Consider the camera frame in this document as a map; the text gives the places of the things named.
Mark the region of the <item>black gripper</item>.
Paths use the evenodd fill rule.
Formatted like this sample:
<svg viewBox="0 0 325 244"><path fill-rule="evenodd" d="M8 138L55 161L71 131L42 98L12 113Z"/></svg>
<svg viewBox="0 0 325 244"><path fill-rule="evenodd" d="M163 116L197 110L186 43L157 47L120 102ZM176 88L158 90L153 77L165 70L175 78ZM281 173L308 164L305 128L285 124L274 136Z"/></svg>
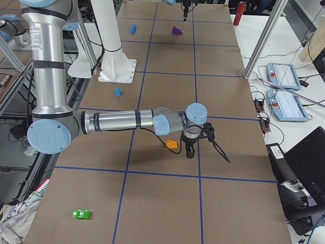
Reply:
<svg viewBox="0 0 325 244"><path fill-rule="evenodd" d="M186 149L186 157L188 159L193 159L195 156L194 144L197 143L198 140L203 139L204 136L202 133L198 135L190 134L187 135L185 132L181 133L181 141L185 143Z"/></svg>
<svg viewBox="0 0 325 244"><path fill-rule="evenodd" d="M184 7L183 8L183 21L187 20L189 7L191 6L192 3L197 5L199 3L199 1L198 0L182 0L182 6Z"/></svg>

